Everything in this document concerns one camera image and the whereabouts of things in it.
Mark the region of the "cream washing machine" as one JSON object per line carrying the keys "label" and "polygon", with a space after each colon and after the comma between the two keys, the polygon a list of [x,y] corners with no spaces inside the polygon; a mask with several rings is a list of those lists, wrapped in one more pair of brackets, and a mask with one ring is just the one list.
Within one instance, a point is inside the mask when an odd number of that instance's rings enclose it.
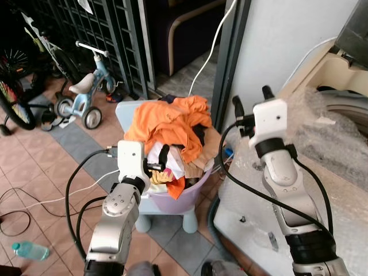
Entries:
{"label": "cream washing machine", "polygon": [[353,144],[368,144],[368,0],[358,0],[347,23],[336,37],[316,47],[316,56],[305,55],[306,66],[294,71],[282,91],[286,97],[326,87],[324,107],[353,120],[342,137]]}

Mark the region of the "white cloth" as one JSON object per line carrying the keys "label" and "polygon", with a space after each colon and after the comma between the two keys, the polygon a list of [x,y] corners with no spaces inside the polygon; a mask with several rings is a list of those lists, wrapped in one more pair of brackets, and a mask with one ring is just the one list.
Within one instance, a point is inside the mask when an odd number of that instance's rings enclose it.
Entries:
{"label": "white cloth", "polygon": [[[157,163],[158,155],[162,148],[161,142],[156,142],[148,153],[147,160],[149,163]],[[169,145],[168,161],[165,165],[165,169],[170,168],[174,173],[174,177],[179,179],[185,176],[184,162],[182,162],[181,151],[174,145]]]}

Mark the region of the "yellow cloth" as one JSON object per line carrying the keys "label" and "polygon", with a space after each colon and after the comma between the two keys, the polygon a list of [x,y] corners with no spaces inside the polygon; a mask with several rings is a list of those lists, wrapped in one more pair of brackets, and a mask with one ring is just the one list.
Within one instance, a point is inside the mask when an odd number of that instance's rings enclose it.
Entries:
{"label": "yellow cloth", "polygon": [[176,178],[171,171],[153,171],[150,178],[152,186],[166,185],[168,182],[175,181]]}

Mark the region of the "orange garment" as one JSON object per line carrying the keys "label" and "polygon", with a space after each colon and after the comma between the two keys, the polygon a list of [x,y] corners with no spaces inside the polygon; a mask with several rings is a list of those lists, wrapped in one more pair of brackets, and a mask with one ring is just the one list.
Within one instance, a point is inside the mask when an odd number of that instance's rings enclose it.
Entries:
{"label": "orange garment", "polygon": [[200,95],[171,97],[137,107],[124,140],[142,142],[145,154],[156,142],[174,145],[181,151],[185,165],[202,152],[207,128],[213,128],[207,99]]}

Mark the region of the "purple plastic basin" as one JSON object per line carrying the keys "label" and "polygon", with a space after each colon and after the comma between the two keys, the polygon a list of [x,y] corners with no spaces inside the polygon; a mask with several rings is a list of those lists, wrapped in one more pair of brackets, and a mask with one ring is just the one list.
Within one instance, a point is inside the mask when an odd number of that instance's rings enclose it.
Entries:
{"label": "purple plastic basin", "polygon": [[213,172],[214,161],[208,164],[208,171],[202,176],[199,182],[192,187],[184,189],[181,196],[175,200],[168,192],[163,193],[147,193],[147,196],[141,197],[139,205],[139,214],[164,214],[164,215],[181,215],[192,210],[198,200],[201,188]]}

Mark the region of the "brown cloth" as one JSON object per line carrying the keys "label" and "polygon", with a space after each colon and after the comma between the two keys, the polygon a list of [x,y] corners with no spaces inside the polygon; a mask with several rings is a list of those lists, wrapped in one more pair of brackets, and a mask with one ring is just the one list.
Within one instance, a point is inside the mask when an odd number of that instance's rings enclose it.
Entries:
{"label": "brown cloth", "polygon": [[204,132],[204,142],[202,152],[198,158],[195,158],[191,163],[184,165],[184,172],[186,178],[202,177],[205,171],[212,167],[213,158],[218,155],[219,141],[221,135],[216,129],[207,128]]}

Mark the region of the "light blue child chair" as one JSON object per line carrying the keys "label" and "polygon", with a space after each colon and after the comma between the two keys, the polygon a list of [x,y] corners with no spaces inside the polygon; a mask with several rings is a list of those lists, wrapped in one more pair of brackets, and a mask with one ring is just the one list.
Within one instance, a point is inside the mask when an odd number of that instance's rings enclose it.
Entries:
{"label": "light blue child chair", "polygon": [[[143,102],[153,102],[153,100],[147,101],[123,101],[118,103],[116,108],[116,116],[121,124],[124,132],[127,132],[132,124],[132,118],[137,107],[139,107]],[[141,197],[147,196],[147,192],[142,194]],[[164,214],[144,214],[137,217],[136,229],[139,232],[148,232],[151,229],[151,217],[154,215],[164,215]],[[182,228],[188,233],[197,232],[199,227],[198,219],[196,216],[196,205],[192,210],[187,211],[182,216]]]}

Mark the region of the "light blue child tricycle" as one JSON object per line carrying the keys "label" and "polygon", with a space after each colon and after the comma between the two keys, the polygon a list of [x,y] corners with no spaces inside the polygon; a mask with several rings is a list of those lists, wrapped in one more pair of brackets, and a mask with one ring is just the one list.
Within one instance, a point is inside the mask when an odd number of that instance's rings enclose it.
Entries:
{"label": "light blue child tricycle", "polygon": [[56,116],[63,119],[69,119],[71,116],[77,116],[82,119],[86,129],[97,129],[102,122],[102,111],[94,107],[93,97],[96,92],[103,90],[105,94],[112,94],[117,90],[120,82],[116,81],[103,63],[102,57],[108,57],[109,52],[94,48],[92,45],[82,44],[78,40],[75,42],[77,47],[83,47],[94,53],[95,71],[87,74],[77,82],[71,85],[70,90],[76,97],[71,99],[66,95],[61,95],[53,106]]}

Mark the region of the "grey left robot foot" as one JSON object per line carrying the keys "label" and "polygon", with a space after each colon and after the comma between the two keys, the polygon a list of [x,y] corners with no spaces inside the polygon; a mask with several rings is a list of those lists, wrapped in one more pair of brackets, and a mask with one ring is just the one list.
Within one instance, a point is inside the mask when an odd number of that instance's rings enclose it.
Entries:
{"label": "grey left robot foot", "polygon": [[127,270],[125,276],[162,276],[159,266],[149,261],[140,261]]}

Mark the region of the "grey robot foot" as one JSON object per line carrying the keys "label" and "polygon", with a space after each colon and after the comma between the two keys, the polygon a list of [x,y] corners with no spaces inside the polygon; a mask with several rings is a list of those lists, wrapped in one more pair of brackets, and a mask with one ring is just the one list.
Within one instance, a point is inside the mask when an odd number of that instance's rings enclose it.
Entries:
{"label": "grey robot foot", "polygon": [[249,276],[244,269],[227,260],[206,260],[201,267],[200,276]]}
{"label": "grey robot foot", "polygon": [[127,270],[125,276],[162,276],[159,266],[149,261],[140,261]]}

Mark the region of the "grey right robot foot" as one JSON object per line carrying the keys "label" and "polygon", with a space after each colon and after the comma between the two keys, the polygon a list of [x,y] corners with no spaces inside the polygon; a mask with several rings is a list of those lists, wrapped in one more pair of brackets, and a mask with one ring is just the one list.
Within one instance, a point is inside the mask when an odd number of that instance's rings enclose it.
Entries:
{"label": "grey right robot foot", "polygon": [[206,260],[201,267],[200,276],[249,276],[244,269],[227,260]]}

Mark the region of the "black metal grid gate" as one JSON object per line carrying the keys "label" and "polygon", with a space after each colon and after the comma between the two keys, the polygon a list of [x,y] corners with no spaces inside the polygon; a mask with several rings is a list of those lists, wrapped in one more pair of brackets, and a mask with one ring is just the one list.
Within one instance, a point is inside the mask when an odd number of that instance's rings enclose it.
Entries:
{"label": "black metal grid gate", "polygon": [[148,99],[155,91],[155,73],[140,26],[142,0],[87,0],[88,10],[78,0],[13,2],[79,68],[92,69],[94,62],[74,45],[76,41],[109,52],[107,69],[132,99]]}

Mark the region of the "clear plastic water bottle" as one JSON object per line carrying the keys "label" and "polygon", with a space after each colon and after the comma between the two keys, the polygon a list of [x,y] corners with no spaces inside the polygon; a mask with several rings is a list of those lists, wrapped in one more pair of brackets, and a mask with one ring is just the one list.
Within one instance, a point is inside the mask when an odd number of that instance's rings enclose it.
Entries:
{"label": "clear plastic water bottle", "polygon": [[19,243],[13,243],[11,250],[16,253],[18,257],[43,261],[50,256],[51,251],[45,246],[35,244],[31,241],[21,241]]}

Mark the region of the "black bicycle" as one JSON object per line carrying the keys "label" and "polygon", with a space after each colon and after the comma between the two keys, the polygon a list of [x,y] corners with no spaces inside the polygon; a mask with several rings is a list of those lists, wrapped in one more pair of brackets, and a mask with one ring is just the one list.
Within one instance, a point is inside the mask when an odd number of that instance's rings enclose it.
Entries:
{"label": "black bicycle", "polygon": [[0,122],[3,136],[12,133],[7,127],[10,120],[26,131],[35,129],[34,109],[41,110],[42,131],[50,131],[58,120],[51,103],[31,103],[44,94],[52,69],[23,15],[17,7],[0,13],[0,108],[6,115]]}

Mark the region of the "dark grey door frame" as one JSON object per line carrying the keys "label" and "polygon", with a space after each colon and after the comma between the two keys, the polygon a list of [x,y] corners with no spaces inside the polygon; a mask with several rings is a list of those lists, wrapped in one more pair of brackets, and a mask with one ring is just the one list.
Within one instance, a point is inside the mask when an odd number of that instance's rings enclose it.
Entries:
{"label": "dark grey door frame", "polygon": [[252,0],[228,0],[228,14],[219,32],[219,51],[214,77],[211,116],[213,126],[221,131],[228,114],[237,60]]}

